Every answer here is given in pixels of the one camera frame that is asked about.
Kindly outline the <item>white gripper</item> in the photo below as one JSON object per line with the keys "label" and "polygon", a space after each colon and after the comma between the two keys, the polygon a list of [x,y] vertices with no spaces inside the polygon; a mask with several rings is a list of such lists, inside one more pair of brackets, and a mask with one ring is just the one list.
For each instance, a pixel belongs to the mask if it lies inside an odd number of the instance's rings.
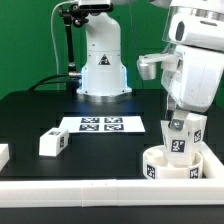
{"label": "white gripper", "polygon": [[205,112],[213,102],[224,72],[224,53],[177,45],[176,61],[162,63],[161,83],[177,105],[169,128],[181,131],[189,114],[186,110]]}

